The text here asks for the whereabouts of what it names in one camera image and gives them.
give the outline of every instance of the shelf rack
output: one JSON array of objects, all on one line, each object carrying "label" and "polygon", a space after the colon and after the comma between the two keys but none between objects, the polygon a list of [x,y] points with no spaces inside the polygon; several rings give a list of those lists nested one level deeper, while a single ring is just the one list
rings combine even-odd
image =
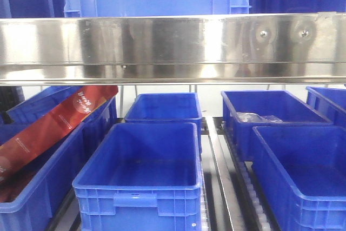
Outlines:
[{"label": "shelf rack", "polygon": [[[0,85],[346,81],[345,13],[0,19],[0,46]],[[202,145],[210,230],[277,231],[221,118]],[[48,230],[77,215],[70,193]]]}]

